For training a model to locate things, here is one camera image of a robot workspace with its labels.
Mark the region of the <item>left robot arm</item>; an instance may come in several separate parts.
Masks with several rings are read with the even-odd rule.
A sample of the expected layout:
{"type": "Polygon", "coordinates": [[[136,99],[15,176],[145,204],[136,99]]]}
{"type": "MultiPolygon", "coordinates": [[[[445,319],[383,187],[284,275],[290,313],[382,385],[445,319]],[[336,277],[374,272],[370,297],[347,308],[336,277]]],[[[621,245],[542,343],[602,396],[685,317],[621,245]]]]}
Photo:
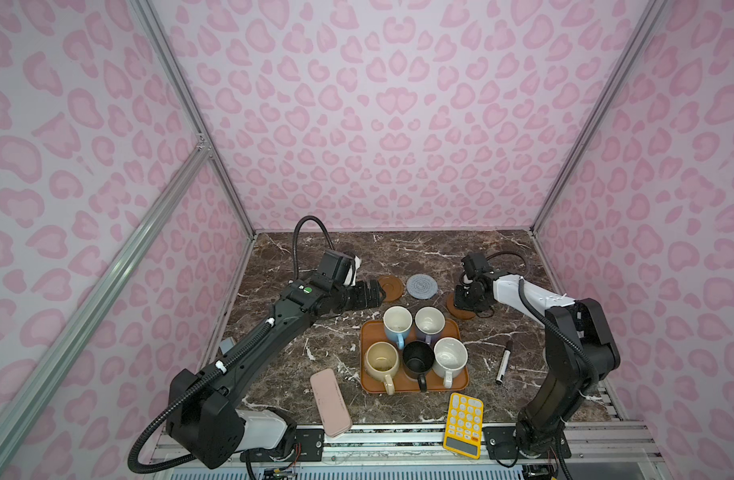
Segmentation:
{"type": "Polygon", "coordinates": [[[297,336],[322,315],[379,307],[386,293],[375,279],[353,286],[301,280],[290,283],[270,307],[269,318],[212,364],[194,374],[179,373],[170,385],[170,402],[196,392],[167,415],[165,430],[194,460],[215,469],[235,453],[262,451],[279,459],[294,450],[295,420],[277,407],[240,411],[238,404],[254,380],[297,336]]]}

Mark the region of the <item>yellow calculator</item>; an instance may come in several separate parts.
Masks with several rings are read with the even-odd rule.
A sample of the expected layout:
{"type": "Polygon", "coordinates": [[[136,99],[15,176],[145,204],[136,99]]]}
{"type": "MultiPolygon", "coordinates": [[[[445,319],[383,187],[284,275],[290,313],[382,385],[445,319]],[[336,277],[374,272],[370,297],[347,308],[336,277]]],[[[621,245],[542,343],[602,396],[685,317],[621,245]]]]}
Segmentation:
{"type": "Polygon", "coordinates": [[[483,413],[484,404],[480,399],[453,392],[444,428],[444,449],[470,459],[479,459],[483,413]]]}

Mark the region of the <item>black and white marker pen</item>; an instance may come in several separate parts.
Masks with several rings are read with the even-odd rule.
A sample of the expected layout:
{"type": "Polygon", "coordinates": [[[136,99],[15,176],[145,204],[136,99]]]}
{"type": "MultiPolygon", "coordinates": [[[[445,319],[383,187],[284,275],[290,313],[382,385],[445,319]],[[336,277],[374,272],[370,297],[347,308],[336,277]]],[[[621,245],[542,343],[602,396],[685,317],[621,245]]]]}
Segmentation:
{"type": "Polygon", "coordinates": [[[505,375],[508,369],[512,350],[513,350],[513,340],[509,339],[506,341],[506,345],[504,347],[504,351],[503,351],[501,361],[499,364],[499,368],[497,371],[497,375],[495,379],[497,385],[502,385],[504,382],[504,378],[505,378],[505,375]]]}

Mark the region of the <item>black mug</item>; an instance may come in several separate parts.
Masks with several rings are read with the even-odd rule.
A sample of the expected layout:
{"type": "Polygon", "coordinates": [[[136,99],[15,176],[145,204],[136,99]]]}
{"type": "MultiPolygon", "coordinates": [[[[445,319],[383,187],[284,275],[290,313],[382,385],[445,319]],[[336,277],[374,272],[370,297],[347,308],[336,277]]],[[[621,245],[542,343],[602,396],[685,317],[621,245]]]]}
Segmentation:
{"type": "Polygon", "coordinates": [[[410,342],[402,351],[403,371],[422,393],[428,391],[427,374],[433,369],[434,361],[433,349],[423,341],[410,342]]]}

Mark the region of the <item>small grey white device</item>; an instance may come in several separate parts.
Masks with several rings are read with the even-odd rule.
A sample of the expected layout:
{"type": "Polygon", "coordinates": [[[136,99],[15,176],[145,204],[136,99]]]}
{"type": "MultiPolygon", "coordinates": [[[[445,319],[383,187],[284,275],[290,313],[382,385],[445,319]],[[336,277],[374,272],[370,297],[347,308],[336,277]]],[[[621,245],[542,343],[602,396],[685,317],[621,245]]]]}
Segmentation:
{"type": "Polygon", "coordinates": [[[219,353],[221,355],[226,355],[229,353],[229,351],[235,346],[236,342],[233,338],[225,338],[223,339],[219,344],[219,353]]]}

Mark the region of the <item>olive beige glazed mug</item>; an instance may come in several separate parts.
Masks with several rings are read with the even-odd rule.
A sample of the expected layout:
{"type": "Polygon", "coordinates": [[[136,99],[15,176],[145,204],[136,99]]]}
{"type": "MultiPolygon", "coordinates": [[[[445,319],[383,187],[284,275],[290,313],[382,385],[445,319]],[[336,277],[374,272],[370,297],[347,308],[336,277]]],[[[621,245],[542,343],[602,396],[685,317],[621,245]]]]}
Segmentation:
{"type": "Polygon", "coordinates": [[[394,377],[400,367],[396,348],[389,342],[376,342],[364,354],[364,365],[369,377],[378,381],[388,395],[394,395],[394,377]]]}

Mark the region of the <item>light blue mug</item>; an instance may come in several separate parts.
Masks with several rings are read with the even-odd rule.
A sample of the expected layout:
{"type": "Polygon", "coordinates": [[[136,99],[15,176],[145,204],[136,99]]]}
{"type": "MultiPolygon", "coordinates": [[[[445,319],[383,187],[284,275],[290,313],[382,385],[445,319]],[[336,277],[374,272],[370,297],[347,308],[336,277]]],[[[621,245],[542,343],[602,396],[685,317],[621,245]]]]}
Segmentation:
{"type": "Polygon", "coordinates": [[[401,351],[413,326],[411,312],[402,306],[392,306],[383,314],[383,328],[386,338],[401,351]]]}

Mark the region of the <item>aluminium frame strut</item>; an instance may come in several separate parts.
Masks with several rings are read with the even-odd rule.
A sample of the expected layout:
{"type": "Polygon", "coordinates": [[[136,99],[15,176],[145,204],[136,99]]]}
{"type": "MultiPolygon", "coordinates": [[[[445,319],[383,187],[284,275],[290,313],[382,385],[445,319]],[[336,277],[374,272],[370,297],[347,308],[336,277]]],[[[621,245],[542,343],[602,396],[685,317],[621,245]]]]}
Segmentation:
{"type": "Polygon", "coordinates": [[[0,417],[0,475],[59,390],[210,154],[211,149],[202,144],[194,149],[3,411],[0,417]]]}

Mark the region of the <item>pink eyeglass case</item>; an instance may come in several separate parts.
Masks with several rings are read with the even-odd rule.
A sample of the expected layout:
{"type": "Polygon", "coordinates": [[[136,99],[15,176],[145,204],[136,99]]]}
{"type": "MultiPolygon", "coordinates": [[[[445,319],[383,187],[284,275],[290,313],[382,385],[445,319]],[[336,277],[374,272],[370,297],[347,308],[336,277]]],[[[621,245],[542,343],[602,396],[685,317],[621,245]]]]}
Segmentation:
{"type": "Polygon", "coordinates": [[[335,438],[350,430],[352,419],[334,371],[319,371],[310,377],[310,383],[325,434],[335,438]]]}

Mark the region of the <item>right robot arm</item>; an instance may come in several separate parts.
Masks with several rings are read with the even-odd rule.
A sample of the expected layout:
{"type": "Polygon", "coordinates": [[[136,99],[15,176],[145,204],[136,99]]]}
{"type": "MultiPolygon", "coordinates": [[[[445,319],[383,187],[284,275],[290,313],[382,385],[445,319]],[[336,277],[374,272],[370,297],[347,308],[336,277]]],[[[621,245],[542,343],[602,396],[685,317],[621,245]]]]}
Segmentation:
{"type": "Polygon", "coordinates": [[[556,451],[565,423],[621,362],[601,304],[559,295],[502,272],[462,274],[453,303],[474,313],[503,304],[543,327],[547,374],[520,410],[514,437],[519,453],[527,458],[556,451]]]}

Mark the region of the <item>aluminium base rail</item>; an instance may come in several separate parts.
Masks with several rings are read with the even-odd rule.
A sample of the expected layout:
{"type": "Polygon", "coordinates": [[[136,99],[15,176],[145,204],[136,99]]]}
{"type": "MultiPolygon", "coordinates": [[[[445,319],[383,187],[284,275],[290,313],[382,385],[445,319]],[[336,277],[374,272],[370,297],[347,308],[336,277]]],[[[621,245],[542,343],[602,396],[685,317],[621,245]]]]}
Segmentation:
{"type": "MultiPolygon", "coordinates": [[[[440,424],[364,424],[331,438],[303,427],[300,454],[283,460],[286,479],[553,479],[555,454],[526,458],[507,444],[506,423],[489,423],[481,455],[446,450],[440,424]]],[[[659,447],[639,421],[571,422],[562,451],[575,479],[668,479],[659,447]]]]}

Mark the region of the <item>grey-blue felt coaster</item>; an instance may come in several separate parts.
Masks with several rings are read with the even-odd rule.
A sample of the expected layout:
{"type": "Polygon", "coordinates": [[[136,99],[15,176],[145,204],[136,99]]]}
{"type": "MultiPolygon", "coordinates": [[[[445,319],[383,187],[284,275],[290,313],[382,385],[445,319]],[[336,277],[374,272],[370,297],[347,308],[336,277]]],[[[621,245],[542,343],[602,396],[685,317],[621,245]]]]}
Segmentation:
{"type": "Polygon", "coordinates": [[[406,281],[407,293],[415,299],[428,300],[438,292],[437,282],[427,274],[415,274],[406,281]]]}

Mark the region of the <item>white speckled mug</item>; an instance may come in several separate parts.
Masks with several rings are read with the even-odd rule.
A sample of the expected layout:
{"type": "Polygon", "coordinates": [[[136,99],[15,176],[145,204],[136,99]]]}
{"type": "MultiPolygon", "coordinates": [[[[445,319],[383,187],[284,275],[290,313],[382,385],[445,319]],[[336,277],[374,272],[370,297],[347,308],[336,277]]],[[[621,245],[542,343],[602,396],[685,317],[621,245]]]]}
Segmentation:
{"type": "Polygon", "coordinates": [[[467,349],[457,338],[444,337],[436,342],[433,352],[432,371],[442,380],[445,389],[451,389],[454,380],[467,365],[467,349]]]}

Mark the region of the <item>lilac mug white inside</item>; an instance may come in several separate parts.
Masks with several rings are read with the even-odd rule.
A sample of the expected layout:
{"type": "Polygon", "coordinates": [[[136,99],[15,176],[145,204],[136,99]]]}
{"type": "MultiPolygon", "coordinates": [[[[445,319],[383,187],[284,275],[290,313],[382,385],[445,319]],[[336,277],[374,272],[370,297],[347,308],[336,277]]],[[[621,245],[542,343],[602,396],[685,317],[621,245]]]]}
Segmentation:
{"type": "Polygon", "coordinates": [[[435,307],[422,307],[415,314],[415,330],[419,341],[433,346],[446,326],[445,315],[435,307]]]}

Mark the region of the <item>brown wooden round coaster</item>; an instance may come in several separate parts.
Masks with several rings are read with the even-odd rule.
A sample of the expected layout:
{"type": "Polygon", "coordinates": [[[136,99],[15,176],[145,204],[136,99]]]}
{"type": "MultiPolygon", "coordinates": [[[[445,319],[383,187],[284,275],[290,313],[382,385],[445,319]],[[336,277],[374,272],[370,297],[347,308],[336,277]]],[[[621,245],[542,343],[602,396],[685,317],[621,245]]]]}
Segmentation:
{"type": "Polygon", "coordinates": [[[385,293],[385,298],[383,300],[384,303],[395,302],[404,295],[404,284],[397,276],[380,276],[378,278],[378,283],[385,293]]]}

